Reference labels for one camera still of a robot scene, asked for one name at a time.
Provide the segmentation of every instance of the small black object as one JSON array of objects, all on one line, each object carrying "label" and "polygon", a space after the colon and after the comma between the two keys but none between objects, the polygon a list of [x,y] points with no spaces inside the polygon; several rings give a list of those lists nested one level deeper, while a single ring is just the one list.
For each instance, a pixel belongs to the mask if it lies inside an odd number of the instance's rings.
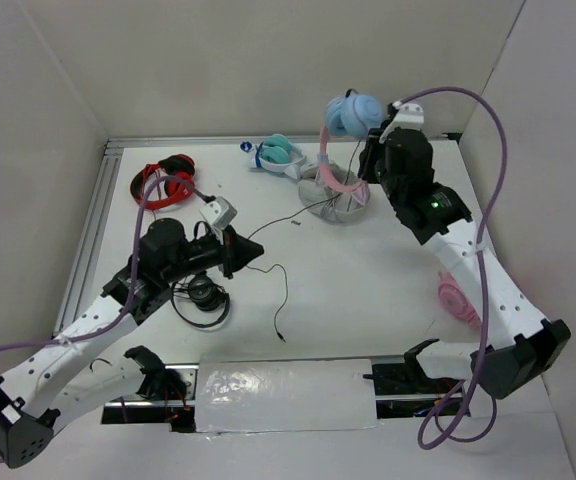
[{"label": "small black object", "polygon": [[448,132],[444,133],[448,140],[452,140],[453,142],[459,143],[461,141],[461,137],[463,137],[463,132]]},{"label": "small black object", "polygon": [[196,323],[186,318],[177,308],[175,299],[173,298],[172,306],[177,312],[177,315],[187,324],[200,329],[212,328],[220,325],[226,320],[230,312],[230,295],[226,293],[224,288],[213,282],[206,272],[201,272],[196,275],[188,285],[178,285],[175,291],[179,293],[186,293],[188,299],[195,304],[195,306],[202,312],[214,312],[221,305],[224,310],[219,315],[219,318],[211,323]]}]

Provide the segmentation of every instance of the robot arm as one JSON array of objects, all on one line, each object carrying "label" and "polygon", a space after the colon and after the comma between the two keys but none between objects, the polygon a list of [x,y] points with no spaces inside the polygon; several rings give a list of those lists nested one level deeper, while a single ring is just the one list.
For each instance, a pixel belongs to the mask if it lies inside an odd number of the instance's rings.
[{"label": "robot arm", "polygon": [[185,394],[179,375],[145,347],[128,350],[124,359],[105,368],[93,369],[93,362],[170,300],[172,283],[215,266],[231,278],[263,254],[261,245],[229,225],[236,211],[225,199],[212,200],[201,213],[210,228],[193,240],[186,239],[183,225],[174,219],[150,226],[140,240],[134,300],[114,328],[76,343],[69,340],[93,334],[117,318],[128,298],[130,261],[57,337],[58,344],[0,376],[0,456],[10,468],[34,459],[68,423],[106,401],[132,393],[162,399],[166,385]]},{"label": "robot arm", "polygon": [[[360,155],[360,178],[382,186],[397,218],[435,255],[481,315],[477,250],[483,251],[489,290],[489,344],[479,384],[497,399],[545,372],[570,338],[562,320],[549,321],[510,279],[485,246],[476,245],[477,226],[459,195],[434,181],[433,150],[418,130],[416,104],[389,106],[389,118],[372,129]],[[427,340],[406,355],[413,375],[468,380],[478,344]]]}]

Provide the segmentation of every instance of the teal headphones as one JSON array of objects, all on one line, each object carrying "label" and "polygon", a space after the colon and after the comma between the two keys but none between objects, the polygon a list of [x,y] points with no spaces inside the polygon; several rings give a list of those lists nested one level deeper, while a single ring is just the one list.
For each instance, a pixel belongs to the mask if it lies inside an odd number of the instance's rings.
[{"label": "teal headphones", "polygon": [[[253,146],[250,142],[243,142],[240,148],[244,152],[250,152]],[[263,168],[295,180],[299,178],[299,167],[304,163],[306,156],[301,149],[279,133],[261,142],[256,147],[255,155],[250,159],[251,168]]]},{"label": "teal headphones", "polygon": [[293,145],[290,140],[280,133],[275,133],[259,144],[255,155],[255,163],[258,168],[262,168],[261,160],[278,165],[292,163],[290,160],[291,153],[302,156],[301,150]]}]

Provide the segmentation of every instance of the black headphones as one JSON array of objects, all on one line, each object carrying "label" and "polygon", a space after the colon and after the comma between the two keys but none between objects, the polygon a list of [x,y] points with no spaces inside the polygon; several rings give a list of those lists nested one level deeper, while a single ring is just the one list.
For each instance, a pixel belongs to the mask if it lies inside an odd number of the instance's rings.
[{"label": "black headphones", "polygon": [[[188,320],[178,310],[175,304],[175,293],[183,293],[188,295],[188,299],[195,304],[195,306],[202,312],[214,312],[221,305],[224,306],[224,311],[221,312],[219,318],[211,323],[196,323]],[[223,323],[230,312],[230,295],[220,285],[213,282],[206,272],[201,272],[196,275],[188,284],[177,283],[173,287],[173,300],[172,307],[177,312],[177,315],[187,324],[200,329],[216,327]]]}]

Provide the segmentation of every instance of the pink headphones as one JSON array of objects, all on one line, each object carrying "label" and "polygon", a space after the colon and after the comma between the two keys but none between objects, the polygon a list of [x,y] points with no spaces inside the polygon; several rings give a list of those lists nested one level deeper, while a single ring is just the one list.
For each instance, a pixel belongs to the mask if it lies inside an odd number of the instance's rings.
[{"label": "pink headphones", "polygon": [[477,311],[464,295],[450,272],[439,272],[439,301],[455,318],[463,320],[470,328],[481,327],[481,319]]}]

